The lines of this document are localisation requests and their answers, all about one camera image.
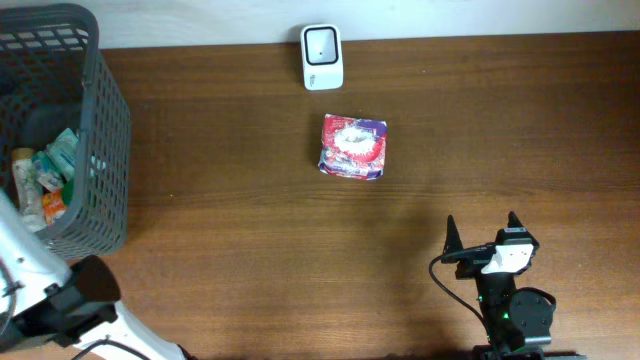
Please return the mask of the grey plastic mesh basket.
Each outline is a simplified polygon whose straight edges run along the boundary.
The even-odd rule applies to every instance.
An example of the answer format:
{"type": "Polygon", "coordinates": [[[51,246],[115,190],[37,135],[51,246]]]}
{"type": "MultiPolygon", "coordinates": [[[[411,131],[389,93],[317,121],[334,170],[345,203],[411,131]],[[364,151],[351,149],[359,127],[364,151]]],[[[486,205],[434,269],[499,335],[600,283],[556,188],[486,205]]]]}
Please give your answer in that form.
{"type": "Polygon", "coordinates": [[[42,150],[66,129],[78,137],[69,206],[36,234],[64,259],[114,253],[127,237],[131,113],[98,42],[97,20],[80,5],[1,12],[5,193],[16,195],[12,150],[42,150]]]}

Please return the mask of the small orange box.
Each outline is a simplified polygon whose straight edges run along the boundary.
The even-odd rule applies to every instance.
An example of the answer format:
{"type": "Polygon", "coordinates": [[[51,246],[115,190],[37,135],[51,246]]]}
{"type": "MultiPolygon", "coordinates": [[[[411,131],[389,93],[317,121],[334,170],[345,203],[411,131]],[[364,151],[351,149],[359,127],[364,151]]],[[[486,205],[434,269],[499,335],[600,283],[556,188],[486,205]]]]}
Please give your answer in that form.
{"type": "Polygon", "coordinates": [[[62,191],[49,192],[42,197],[44,216],[48,225],[53,225],[67,210],[62,191]]]}

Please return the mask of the small teal box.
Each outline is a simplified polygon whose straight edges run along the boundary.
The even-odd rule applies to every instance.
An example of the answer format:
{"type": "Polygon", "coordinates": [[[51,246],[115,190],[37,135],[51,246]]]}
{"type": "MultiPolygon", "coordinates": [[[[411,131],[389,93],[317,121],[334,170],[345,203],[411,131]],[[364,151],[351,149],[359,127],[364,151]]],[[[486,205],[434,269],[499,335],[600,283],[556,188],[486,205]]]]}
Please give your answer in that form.
{"type": "Polygon", "coordinates": [[[31,158],[37,181],[49,192],[57,192],[64,187],[62,174],[43,151],[31,158]]]}

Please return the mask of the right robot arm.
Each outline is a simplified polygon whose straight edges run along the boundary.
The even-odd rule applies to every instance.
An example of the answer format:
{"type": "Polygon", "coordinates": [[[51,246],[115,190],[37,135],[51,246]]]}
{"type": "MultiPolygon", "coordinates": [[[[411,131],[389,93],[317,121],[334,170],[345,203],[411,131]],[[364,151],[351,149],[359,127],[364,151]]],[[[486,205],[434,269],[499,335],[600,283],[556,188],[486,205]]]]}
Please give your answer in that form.
{"type": "Polygon", "coordinates": [[[474,359],[542,359],[551,343],[556,299],[540,289],[518,288],[515,278],[532,265],[539,242],[516,214],[490,243],[466,248],[455,220],[447,218],[443,253],[437,260],[456,266],[458,280],[473,280],[479,308],[473,313],[485,329],[488,344],[473,348],[474,359]]]}

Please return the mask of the white tube with tan cap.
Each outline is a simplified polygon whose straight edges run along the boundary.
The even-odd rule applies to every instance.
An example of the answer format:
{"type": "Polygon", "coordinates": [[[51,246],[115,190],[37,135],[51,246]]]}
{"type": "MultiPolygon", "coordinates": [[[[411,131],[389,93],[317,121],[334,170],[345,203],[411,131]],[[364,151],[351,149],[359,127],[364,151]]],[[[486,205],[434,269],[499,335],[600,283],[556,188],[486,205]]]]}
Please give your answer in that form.
{"type": "Polygon", "coordinates": [[[38,232],[47,227],[42,205],[42,186],[36,178],[32,157],[35,151],[31,148],[16,148],[11,152],[11,168],[16,185],[19,216],[22,223],[31,232],[38,232]]]}

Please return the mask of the teal wet wipes pouch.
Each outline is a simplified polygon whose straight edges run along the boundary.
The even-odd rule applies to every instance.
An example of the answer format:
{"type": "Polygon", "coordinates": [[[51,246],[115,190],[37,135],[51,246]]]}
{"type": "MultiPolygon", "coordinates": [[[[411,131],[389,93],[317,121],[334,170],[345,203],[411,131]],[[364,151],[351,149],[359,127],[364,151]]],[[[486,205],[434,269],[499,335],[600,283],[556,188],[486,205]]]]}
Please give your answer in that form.
{"type": "Polygon", "coordinates": [[[74,177],[78,138],[67,128],[45,147],[45,153],[67,181],[74,177]]]}

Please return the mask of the red purple tissue pack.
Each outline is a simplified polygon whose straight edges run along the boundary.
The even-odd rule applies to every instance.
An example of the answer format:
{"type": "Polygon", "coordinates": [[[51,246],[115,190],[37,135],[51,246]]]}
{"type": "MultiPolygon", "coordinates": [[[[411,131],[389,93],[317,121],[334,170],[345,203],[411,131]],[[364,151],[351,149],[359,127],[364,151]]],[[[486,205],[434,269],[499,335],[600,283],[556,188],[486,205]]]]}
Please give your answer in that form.
{"type": "Polygon", "coordinates": [[[385,121],[326,114],[321,135],[319,170],[325,174],[375,180],[384,173],[385,121]]]}

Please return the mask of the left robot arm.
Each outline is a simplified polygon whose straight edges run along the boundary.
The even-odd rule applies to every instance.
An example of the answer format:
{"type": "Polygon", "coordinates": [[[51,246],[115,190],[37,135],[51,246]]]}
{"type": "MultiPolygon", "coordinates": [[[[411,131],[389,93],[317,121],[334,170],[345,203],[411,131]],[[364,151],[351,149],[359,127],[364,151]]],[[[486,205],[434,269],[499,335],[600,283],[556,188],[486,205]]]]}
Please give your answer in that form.
{"type": "Polygon", "coordinates": [[[47,249],[26,229],[1,195],[1,351],[55,343],[75,347],[81,359],[191,359],[143,324],[122,302],[106,263],[90,255],[74,265],[47,249]]]}

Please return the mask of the green jar with green lid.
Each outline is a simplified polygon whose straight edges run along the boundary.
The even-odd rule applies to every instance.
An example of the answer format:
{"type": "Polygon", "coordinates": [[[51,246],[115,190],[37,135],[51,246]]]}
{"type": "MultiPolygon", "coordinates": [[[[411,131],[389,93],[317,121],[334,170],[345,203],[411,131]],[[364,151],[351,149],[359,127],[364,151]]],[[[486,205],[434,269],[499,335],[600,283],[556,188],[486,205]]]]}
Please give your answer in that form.
{"type": "Polygon", "coordinates": [[[65,206],[69,206],[74,192],[74,179],[70,179],[61,189],[61,199],[65,206]]]}

